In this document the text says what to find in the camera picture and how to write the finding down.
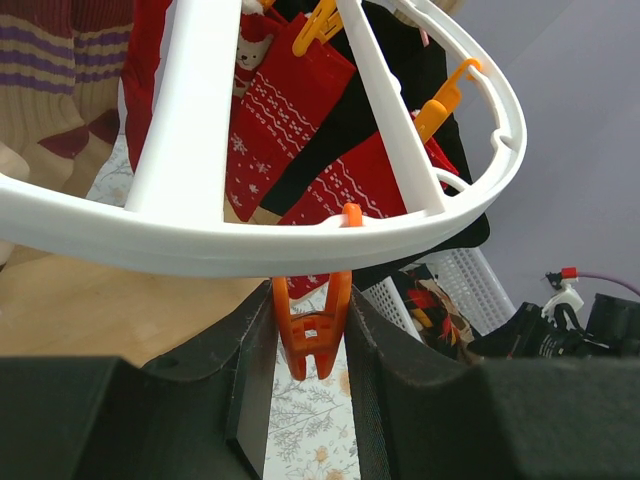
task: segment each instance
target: floral tablecloth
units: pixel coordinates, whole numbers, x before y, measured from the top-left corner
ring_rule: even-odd
[[[132,178],[126,142],[121,136],[87,198],[124,206]],[[321,309],[324,294],[321,290],[294,309]],[[315,366],[310,366],[302,383],[291,378],[278,349],[264,478],[360,479],[344,343],[329,378],[318,380]]]

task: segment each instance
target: black cloth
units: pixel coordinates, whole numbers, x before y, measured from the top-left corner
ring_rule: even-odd
[[[277,0],[276,10],[291,21],[300,12],[309,13],[316,0]],[[417,28],[409,27],[387,9],[364,2],[363,8],[376,35],[391,72],[402,85],[401,95],[410,110],[422,108],[447,80],[446,53],[433,39],[422,44]],[[331,45],[355,65],[344,31],[331,39]],[[356,147],[378,130],[360,75],[356,73],[340,101],[316,134],[287,167],[264,197],[261,207],[284,215],[302,197],[316,176],[335,159]],[[471,174],[453,116],[434,135],[460,177],[471,182]],[[394,271],[427,253],[451,248],[477,247],[489,237],[489,222],[482,215],[465,230],[427,252],[353,272],[354,284],[361,290],[382,281]]]

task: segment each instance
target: cable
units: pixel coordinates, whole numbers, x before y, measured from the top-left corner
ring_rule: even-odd
[[[633,293],[635,293],[636,295],[638,295],[640,297],[640,288],[630,284],[629,282],[622,280],[620,278],[616,278],[616,277],[612,277],[610,275],[605,275],[603,273],[593,273],[593,272],[582,272],[582,271],[578,271],[578,278],[583,277],[583,278],[596,278],[599,280],[606,280],[608,282],[612,282],[612,283],[617,283],[618,285],[621,285],[623,287],[625,287],[626,289],[632,291]]]

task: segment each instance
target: drying rack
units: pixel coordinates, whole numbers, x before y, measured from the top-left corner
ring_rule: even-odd
[[[427,250],[473,222],[518,171],[526,127],[518,100],[487,53],[428,0],[396,6],[468,70],[496,124],[493,159],[473,184],[431,166],[400,86],[358,0],[337,0],[406,215],[338,228],[225,223],[228,112],[241,0],[181,0],[157,109],[124,209],[0,175],[0,238],[142,272],[203,277],[307,275],[363,268]],[[444,194],[440,181],[461,193]]]

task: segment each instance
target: wall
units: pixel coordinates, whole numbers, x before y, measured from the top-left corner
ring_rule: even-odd
[[[568,265],[640,285],[640,4],[469,1],[457,20],[505,72],[529,129],[524,165],[489,210],[482,248],[514,304],[544,301],[539,280]],[[481,101],[465,100],[459,121],[474,172],[489,155],[488,120]],[[596,281],[579,291],[633,298]]]

